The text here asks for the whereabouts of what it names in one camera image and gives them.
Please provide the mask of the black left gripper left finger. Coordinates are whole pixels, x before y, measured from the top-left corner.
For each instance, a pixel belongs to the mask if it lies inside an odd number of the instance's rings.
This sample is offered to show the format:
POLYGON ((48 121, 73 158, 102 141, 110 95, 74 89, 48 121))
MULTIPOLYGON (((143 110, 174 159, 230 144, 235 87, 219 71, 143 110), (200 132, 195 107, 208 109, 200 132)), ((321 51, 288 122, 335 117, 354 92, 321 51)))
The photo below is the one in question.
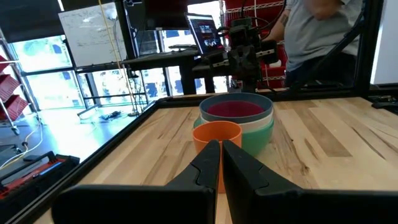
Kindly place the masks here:
POLYGON ((51 209, 54 223, 214 223, 220 144, 210 141, 168 184, 76 185, 51 209))

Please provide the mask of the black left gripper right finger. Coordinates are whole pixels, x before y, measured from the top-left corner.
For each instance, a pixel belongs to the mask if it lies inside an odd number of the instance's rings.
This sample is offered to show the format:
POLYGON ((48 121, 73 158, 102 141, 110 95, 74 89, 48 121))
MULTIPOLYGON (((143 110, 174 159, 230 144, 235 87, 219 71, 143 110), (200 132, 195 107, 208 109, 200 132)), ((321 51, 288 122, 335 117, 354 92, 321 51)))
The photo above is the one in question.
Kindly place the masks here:
POLYGON ((303 189, 231 141, 223 182, 233 223, 397 223, 397 192, 303 189))

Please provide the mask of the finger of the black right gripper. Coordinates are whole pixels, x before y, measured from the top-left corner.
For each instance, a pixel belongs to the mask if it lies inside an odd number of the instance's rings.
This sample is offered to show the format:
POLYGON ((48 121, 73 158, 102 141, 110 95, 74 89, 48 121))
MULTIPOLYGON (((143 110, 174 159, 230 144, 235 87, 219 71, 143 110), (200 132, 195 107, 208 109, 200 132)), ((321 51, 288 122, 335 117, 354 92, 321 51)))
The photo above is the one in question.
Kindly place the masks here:
POLYGON ((276 40, 262 41, 260 53, 261 53, 260 59, 265 64, 276 63, 279 60, 277 41, 276 40))
POLYGON ((210 57, 210 67, 217 68, 217 67, 227 67, 229 66, 228 54, 216 54, 210 57))

